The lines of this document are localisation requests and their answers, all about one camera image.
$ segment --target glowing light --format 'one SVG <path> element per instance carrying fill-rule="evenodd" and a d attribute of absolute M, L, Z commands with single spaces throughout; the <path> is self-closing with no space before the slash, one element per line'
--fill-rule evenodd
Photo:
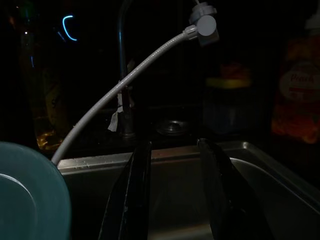
<path fill-rule="evenodd" d="M 62 20 L 62 25 L 63 25 L 63 29 L 64 29 L 64 31 L 65 31 L 65 34 L 68 36 L 68 38 L 71 39 L 72 41 L 77 41 L 77 39 L 72 38 L 72 37 L 69 35 L 69 33 L 68 33 L 68 31 L 67 31 L 67 28 L 66 28 L 66 23 L 65 23 L 67 19 L 70 19 L 70 18 L 73 18 L 73 17 L 74 17 L 74 16 L 72 16 L 72 15 L 65 16 L 65 17 L 63 18 L 63 20 Z"/>
<path fill-rule="evenodd" d="M 62 34 L 58 31 L 57 32 L 58 33 L 58 35 L 62 38 L 62 40 L 64 41 L 64 42 L 66 42 L 66 40 L 65 40 L 65 38 L 62 36 Z"/>
<path fill-rule="evenodd" d="M 34 64 L 34 57 L 31 56 L 31 64 L 32 64 L 32 68 L 34 69 L 35 68 L 35 64 Z"/>

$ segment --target green bowl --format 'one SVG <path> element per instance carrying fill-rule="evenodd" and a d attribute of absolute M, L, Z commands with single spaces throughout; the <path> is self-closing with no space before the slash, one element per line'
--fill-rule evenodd
<path fill-rule="evenodd" d="M 0 142 L 0 239 L 68 240 L 71 204 L 56 166 L 40 153 Z"/>

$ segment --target kitchen sink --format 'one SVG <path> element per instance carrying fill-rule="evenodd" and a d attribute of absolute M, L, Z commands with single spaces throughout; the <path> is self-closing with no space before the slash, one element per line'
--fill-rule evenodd
<path fill-rule="evenodd" d="M 320 238 L 320 192 L 248 142 L 219 144 L 253 188 L 276 240 Z M 113 184 L 131 153 L 64 159 L 72 239 L 97 240 Z M 149 240 L 212 240 L 197 146 L 152 151 Z"/>

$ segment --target plastic bottle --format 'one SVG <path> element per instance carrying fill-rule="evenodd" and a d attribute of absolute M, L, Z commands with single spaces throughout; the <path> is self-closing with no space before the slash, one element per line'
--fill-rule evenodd
<path fill-rule="evenodd" d="M 34 5 L 24 1 L 17 6 L 22 24 L 20 67 L 25 81 L 33 115 L 38 147 L 43 151 L 58 148 L 70 130 L 67 111 L 63 104 L 62 88 L 46 47 L 45 37 L 39 30 L 39 19 Z"/>
<path fill-rule="evenodd" d="M 288 43 L 272 132 L 314 144 L 320 137 L 320 4 L 306 21 L 307 37 Z"/>

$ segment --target flexible hose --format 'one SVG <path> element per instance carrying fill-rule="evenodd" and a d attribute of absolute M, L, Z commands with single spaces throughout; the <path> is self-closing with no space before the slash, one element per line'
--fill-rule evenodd
<path fill-rule="evenodd" d="M 130 72 L 124 79 L 122 79 L 115 87 L 113 87 L 106 95 L 103 96 L 73 127 L 73 129 L 65 137 L 59 148 L 56 150 L 52 157 L 52 162 L 58 165 L 60 160 L 64 157 L 66 151 L 69 149 L 72 142 L 80 134 L 82 129 L 88 124 L 88 122 L 101 110 L 105 104 L 113 99 L 117 94 L 132 80 L 134 80 L 142 71 L 144 71 L 150 64 L 158 59 L 162 54 L 171 49 L 176 44 L 187 40 L 188 34 L 183 32 L 178 36 L 167 41 L 164 45 L 158 48 L 154 53 L 148 56 L 140 65 L 138 65 L 132 72 Z"/>

